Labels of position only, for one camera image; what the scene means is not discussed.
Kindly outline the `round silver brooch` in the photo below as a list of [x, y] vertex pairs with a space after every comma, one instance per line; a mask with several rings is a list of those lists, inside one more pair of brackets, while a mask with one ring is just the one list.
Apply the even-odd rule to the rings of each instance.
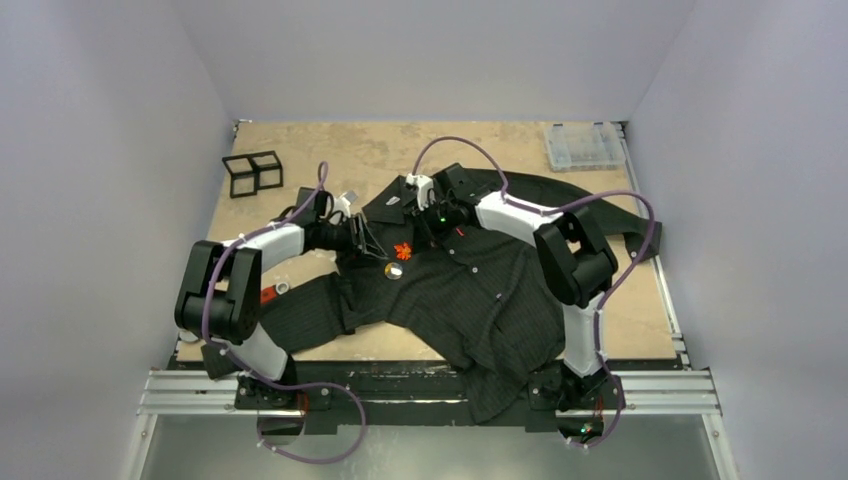
[[384, 275], [390, 280], [399, 280], [403, 275], [403, 266], [396, 262], [390, 262], [384, 267]]

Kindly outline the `black pinstriped shirt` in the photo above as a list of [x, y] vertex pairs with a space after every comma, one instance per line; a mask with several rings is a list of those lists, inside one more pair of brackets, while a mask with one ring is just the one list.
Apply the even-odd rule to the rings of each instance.
[[[465, 170], [494, 188], [494, 171]], [[521, 200], [545, 207], [579, 201], [606, 240], [620, 234], [628, 247], [658, 251], [655, 225], [592, 200], [579, 187], [515, 172], [507, 178]], [[260, 323], [292, 353], [376, 322], [405, 328], [461, 373], [476, 404], [473, 416], [492, 417], [505, 408], [504, 396], [564, 352], [562, 305], [547, 289], [535, 248], [506, 234], [462, 224], [450, 228], [440, 247], [415, 249], [406, 192], [403, 181], [394, 180], [362, 208], [382, 247], [403, 266], [399, 280], [388, 279], [380, 261], [339, 253], [334, 272], [262, 305]], [[408, 261], [395, 256], [393, 246], [403, 242], [412, 247]]]

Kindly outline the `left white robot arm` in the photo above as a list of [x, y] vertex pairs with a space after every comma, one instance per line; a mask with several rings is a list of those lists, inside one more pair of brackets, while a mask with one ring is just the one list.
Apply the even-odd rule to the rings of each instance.
[[267, 226], [226, 242], [196, 242], [177, 294], [177, 327], [218, 348], [260, 382], [260, 397], [275, 409], [292, 405], [299, 386], [293, 360], [260, 324], [261, 277], [314, 249], [357, 260], [389, 257], [364, 215], [351, 213], [346, 196], [302, 187], [296, 203]]

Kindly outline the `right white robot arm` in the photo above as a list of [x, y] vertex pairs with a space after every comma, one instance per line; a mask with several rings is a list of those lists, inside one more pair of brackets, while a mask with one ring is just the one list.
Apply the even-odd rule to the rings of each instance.
[[409, 173], [409, 212], [429, 233], [470, 224], [535, 248], [548, 291], [561, 303], [565, 336], [558, 407], [584, 407], [608, 378], [602, 300], [618, 270], [615, 254], [585, 207], [565, 212], [510, 196], [474, 181], [453, 164], [427, 176]]

